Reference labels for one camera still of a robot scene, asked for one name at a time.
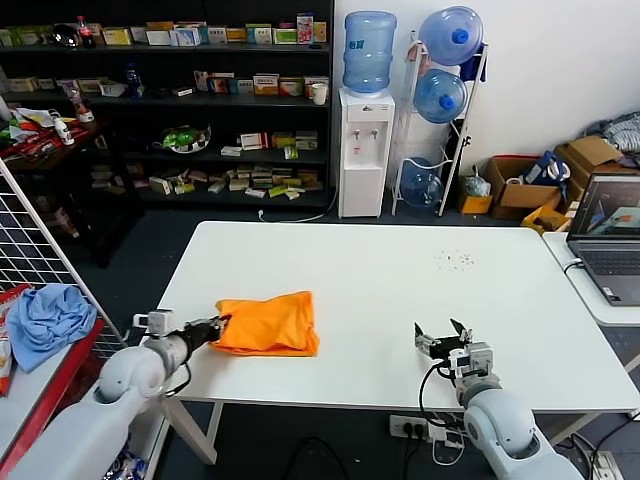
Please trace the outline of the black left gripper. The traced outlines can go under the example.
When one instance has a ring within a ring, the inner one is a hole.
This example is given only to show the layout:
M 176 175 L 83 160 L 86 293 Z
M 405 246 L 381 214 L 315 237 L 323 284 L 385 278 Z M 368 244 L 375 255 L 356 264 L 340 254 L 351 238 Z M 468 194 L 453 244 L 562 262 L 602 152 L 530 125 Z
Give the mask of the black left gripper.
M 225 326 L 231 319 L 230 315 L 216 318 L 198 319 L 187 322 L 184 326 L 185 342 L 189 345 L 203 345 L 207 342 L 217 342 Z

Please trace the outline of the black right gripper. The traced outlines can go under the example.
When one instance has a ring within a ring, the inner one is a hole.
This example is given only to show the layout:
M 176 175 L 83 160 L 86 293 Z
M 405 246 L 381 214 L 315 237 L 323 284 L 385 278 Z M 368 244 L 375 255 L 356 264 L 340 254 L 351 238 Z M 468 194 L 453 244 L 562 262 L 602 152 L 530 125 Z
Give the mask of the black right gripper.
M 434 339 L 425 334 L 417 322 L 414 323 L 414 344 L 419 351 L 429 351 L 433 360 L 448 360 L 451 352 L 464 349 L 473 342 L 473 332 L 461 322 L 451 318 L 450 323 L 458 336 L 440 337 Z

